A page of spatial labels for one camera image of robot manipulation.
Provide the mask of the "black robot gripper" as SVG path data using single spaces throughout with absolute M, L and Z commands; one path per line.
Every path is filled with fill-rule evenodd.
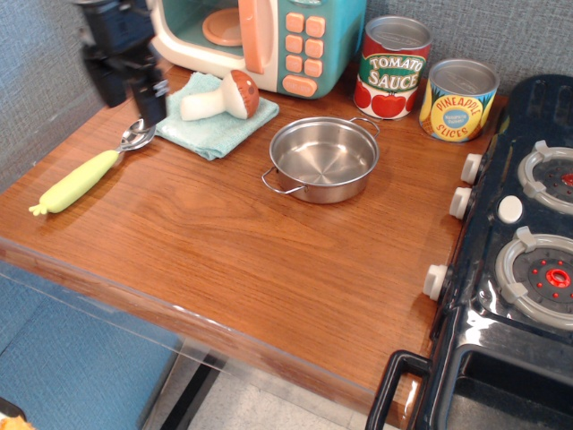
M 127 99 L 118 71 L 140 70 L 129 80 L 143 129 L 167 117 L 169 86 L 157 68 L 150 42 L 155 36 L 145 1 L 77 1 L 87 27 L 80 31 L 81 56 L 103 102 L 115 108 Z

